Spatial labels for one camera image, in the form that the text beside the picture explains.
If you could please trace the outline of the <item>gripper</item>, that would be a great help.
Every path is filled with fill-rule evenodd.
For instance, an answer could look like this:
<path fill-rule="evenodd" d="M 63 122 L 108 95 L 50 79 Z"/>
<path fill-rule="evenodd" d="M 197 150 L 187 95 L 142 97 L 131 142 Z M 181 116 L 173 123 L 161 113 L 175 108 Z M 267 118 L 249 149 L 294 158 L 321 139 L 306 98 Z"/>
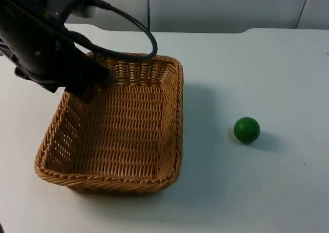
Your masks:
<path fill-rule="evenodd" d="M 14 17 L 15 73 L 55 92 L 59 87 L 84 103 L 95 96 L 95 85 L 107 88 L 111 72 L 96 61 L 93 52 L 83 53 L 74 42 L 54 31 L 66 30 L 57 17 L 46 13 L 38 19 L 25 11 Z"/>

